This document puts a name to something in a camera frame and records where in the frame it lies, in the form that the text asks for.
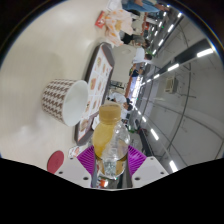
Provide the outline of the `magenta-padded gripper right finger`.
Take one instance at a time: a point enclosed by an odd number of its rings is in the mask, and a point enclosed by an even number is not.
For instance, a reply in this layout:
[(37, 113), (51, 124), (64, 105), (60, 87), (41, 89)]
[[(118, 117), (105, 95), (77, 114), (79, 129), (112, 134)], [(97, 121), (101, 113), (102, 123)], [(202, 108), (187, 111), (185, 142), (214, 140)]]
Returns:
[(168, 175), (168, 172), (154, 157), (147, 157), (138, 149), (129, 146), (127, 156), (127, 186), (140, 188)]

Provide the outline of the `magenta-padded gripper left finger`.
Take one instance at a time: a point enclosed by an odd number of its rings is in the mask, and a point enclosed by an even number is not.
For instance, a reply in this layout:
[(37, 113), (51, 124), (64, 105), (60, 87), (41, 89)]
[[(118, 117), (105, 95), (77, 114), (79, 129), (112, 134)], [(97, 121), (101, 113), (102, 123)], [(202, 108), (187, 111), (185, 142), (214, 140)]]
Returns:
[(56, 175), (84, 188), (92, 187), (96, 168), (94, 147), (90, 146), (77, 157), (67, 159)]

